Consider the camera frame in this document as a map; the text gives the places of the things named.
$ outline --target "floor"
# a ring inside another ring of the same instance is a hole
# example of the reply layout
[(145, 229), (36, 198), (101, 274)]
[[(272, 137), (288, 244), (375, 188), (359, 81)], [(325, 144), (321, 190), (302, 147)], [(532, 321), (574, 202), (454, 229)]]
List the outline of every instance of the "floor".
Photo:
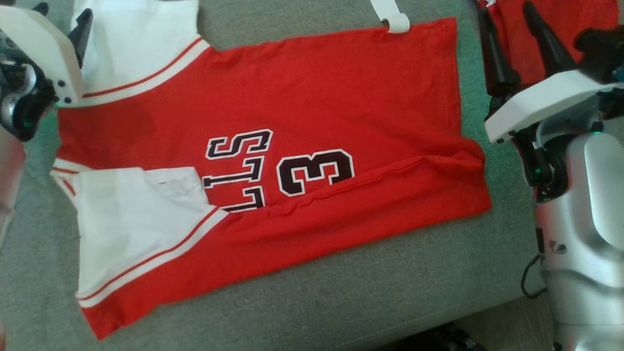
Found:
[(553, 320), (545, 294), (478, 312), (455, 324), (488, 351), (550, 350), (552, 343)]

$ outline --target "red basketball jersey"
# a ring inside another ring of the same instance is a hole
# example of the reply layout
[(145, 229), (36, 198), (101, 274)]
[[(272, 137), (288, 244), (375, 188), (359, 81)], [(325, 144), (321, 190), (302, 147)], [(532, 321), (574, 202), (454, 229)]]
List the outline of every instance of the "red basketball jersey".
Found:
[(454, 19), (218, 51), (194, 28), (157, 33), (196, 2), (138, 3), (83, 2), (99, 6), (89, 93), (58, 112), (52, 175), (78, 211), (77, 298), (98, 338), (490, 208), (484, 155), (461, 136)]

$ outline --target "red stripe trim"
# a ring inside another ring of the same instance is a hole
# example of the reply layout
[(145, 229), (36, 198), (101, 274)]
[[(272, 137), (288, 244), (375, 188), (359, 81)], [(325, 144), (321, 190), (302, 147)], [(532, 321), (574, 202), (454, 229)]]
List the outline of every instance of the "red stripe trim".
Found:
[(179, 242), (176, 246), (172, 247), (171, 249), (165, 250), (163, 252), (160, 252), (154, 256), (149, 257), (148, 259), (145, 259), (141, 262), (139, 262), (138, 264), (133, 265), (132, 267), (128, 268), (127, 270), (125, 270), (123, 273), (119, 274), (118, 276), (116, 276), (115, 278), (109, 280), (106, 284), (104, 284), (103, 287), (101, 287), (100, 289), (98, 289), (96, 292), (94, 292), (93, 294), (87, 296), (87, 297), (78, 297), (78, 300), (89, 300), (91, 299), (93, 296), (101, 293), (104, 289), (106, 289), (106, 287), (108, 287), (110, 284), (112, 284), (113, 282), (115, 282), (117, 279), (123, 277), (124, 275), (128, 274), (130, 271), (136, 269), (137, 267), (140, 267), (141, 265), (146, 264), (147, 262), (150, 262), (151, 260), (156, 259), (157, 257), (160, 257), (168, 252), (171, 252), (175, 249), (177, 249), (178, 247), (180, 247), (182, 244), (184, 244), (186, 241), (188, 241), (195, 233), (196, 231), (199, 229), (199, 227), (202, 226), (202, 224), (204, 224), (204, 222), (206, 222), (216, 211), (217, 211), (217, 207), (215, 207), (214, 209), (212, 209), (212, 211), (210, 211), (196, 226), (195, 228), (193, 228), (193, 230), (191, 230), (191, 233), (188, 234), (186, 236), (186, 238), (184, 238), (184, 240), (182, 240), (181, 242)]
[(67, 190), (69, 190), (69, 192), (72, 193), (73, 196), (76, 196), (76, 191), (74, 191), (74, 187), (72, 187), (66, 179), (63, 179), (63, 184), (65, 184)]
[(57, 172), (69, 173), (69, 174), (78, 174), (77, 171), (72, 171), (71, 169), (66, 169), (66, 168), (52, 167), (52, 170), (57, 171)]
[(184, 51), (182, 51), (181, 54), (178, 55), (178, 57), (176, 57), (175, 59), (173, 59), (173, 61), (171, 61), (171, 63), (169, 63), (168, 65), (166, 65), (163, 69), (161, 69), (160, 71), (152, 74), (151, 76), (145, 77), (143, 79), (141, 79), (140, 81), (134, 82), (134, 83), (130, 83), (130, 84), (126, 84), (124, 86), (120, 86), (120, 87), (115, 87), (112, 89), (108, 89), (108, 90), (104, 90), (104, 91), (99, 91), (99, 92), (91, 92), (89, 94), (84, 94), (82, 97), (94, 97), (94, 96), (101, 96), (101, 95), (106, 95), (106, 94), (110, 94), (111, 92), (115, 92), (115, 91), (119, 91), (119, 90), (123, 90), (126, 88), (130, 88), (133, 86), (138, 86), (141, 83), (145, 83), (147, 81), (149, 81), (150, 79), (154, 78), (155, 76), (163, 73), (164, 71), (166, 71), (169, 67), (171, 67), (173, 64), (175, 64), (176, 62), (178, 62), (182, 56), (184, 56), (189, 50), (191, 50), (193, 48), (193, 46), (195, 46), (198, 42), (200, 42), (201, 40), (203, 40), (203, 38), (199, 37), (197, 38), (195, 41), (193, 41), (191, 43), (191, 45), (189, 45), (186, 49), (184, 49)]

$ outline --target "printed number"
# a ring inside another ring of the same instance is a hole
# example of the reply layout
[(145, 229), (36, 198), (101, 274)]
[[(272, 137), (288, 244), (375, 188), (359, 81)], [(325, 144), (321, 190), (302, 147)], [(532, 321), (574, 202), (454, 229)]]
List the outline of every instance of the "printed number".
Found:
[(208, 149), (206, 150), (206, 158), (209, 160), (224, 159), (227, 157), (236, 157), (243, 149), (244, 144), (252, 141), (255, 143), (247, 147), (247, 154), (256, 152), (265, 152), (271, 145), (273, 131), (270, 129), (262, 129), (259, 131), (240, 133), (232, 138), (229, 148), (223, 149), (222, 146), (227, 144), (228, 137), (217, 137), (208, 141)]
[(351, 155), (340, 149), (284, 157), (277, 165), (280, 191), (288, 196), (305, 194), (304, 180), (296, 179), (295, 171), (303, 170), (306, 181), (320, 180), (326, 178), (325, 166), (334, 166), (334, 174), (329, 176), (330, 184), (349, 179), (355, 173)]

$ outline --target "white clip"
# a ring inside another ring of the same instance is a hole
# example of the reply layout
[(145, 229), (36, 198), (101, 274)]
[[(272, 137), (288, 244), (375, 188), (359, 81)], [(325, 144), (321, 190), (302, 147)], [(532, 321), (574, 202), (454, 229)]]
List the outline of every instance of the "white clip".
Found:
[(409, 30), (409, 19), (399, 12), (394, 0), (371, 0), (371, 4), (379, 20), (388, 22), (388, 33), (405, 33)]

